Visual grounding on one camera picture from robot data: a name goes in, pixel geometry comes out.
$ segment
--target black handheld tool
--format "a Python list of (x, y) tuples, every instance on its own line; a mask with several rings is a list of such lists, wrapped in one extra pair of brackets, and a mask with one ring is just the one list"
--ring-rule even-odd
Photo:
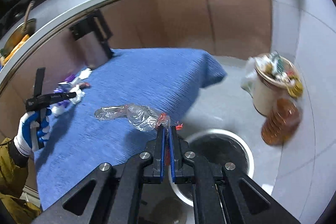
[[(166, 131), (160, 126), (156, 139), (126, 163), (97, 166), (32, 223), (140, 224), (142, 187), (164, 176)], [(168, 130), (168, 145), (173, 181), (192, 185), (196, 224), (299, 224), (239, 168), (211, 164), (191, 151), (176, 127)]]
[[(26, 112), (29, 111), (38, 111), (40, 110), (41, 115), (38, 117), (37, 122), (41, 124), (41, 121), (45, 118), (46, 108), (52, 104), (56, 104), (58, 102), (75, 98), (76, 92), (70, 93), (53, 93), (53, 94), (45, 94), (41, 95), (42, 93), (42, 85), (44, 80), (44, 72), (45, 68), (38, 68), (36, 70), (36, 77), (35, 77), (35, 85), (34, 85), (34, 94), (33, 97), (26, 101)], [(39, 128), (31, 128), (31, 145), (33, 152), (39, 150), (40, 148), (44, 147), (43, 142), (39, 142), (37, 139), (36, 132)]]

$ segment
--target triangular cutout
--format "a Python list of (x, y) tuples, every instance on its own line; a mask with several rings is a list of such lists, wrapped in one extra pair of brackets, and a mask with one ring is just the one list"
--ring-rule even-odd
[(239, 188), (252, 215), (259, 214), (270, 208), (270, 203), (245, 180), (241, 179), (239, 181)]
[(82, 189), (64, 203), (63, 208), (75, 215), (81, 216), (95, 186), (96, 181), (90, 180)]

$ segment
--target olive green jacket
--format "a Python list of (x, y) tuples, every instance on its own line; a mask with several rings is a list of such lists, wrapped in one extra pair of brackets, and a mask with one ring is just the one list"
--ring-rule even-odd
[(28, 165), (19, 167), (10, 156), (10, 144), (0, 146), (0, 199), (17, 224), (29, 224), (41, 210), (34, 204), (20, 199), (28, 177)]

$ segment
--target blue tablecloth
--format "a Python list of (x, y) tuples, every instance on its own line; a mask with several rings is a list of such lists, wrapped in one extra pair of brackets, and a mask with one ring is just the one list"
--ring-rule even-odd
[(179, 121), (196, 100), (199, 88), (225, 76), (221, 65), (203, 50), (115, 50), (115, 57), (86, 80), (92, 87), (84, 90), (82, 102), (71, 104), (58, 118), (50, 118), (50, 140), (34, 155), (43, 209), (100, 163), (126, 162), (155, 137), (155, 132), (136, 130), (125, 118), (99, 121), (93, 115), (95, 110), (135, 103), (164, 111)]

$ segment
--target white and blue glove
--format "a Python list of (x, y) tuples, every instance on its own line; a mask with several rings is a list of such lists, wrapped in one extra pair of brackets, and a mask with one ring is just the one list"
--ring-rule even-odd
[(31, 128), (39, 128), (36, 132), (38, 142), (47, 142), (50, 137), (49, 115), (51, 110), (46, 109), (45, 118), (41, 122), (41, 126), (36, 121), (40, 116), (40, 111), (30, 111), (23, 115), (20, 119), (19, 129), (17, 135), (14, 137), (14, 144), (18, 151), (25, 157), (29, 157), (32, 152), (38, 150), (33, 148), (31, 139)]

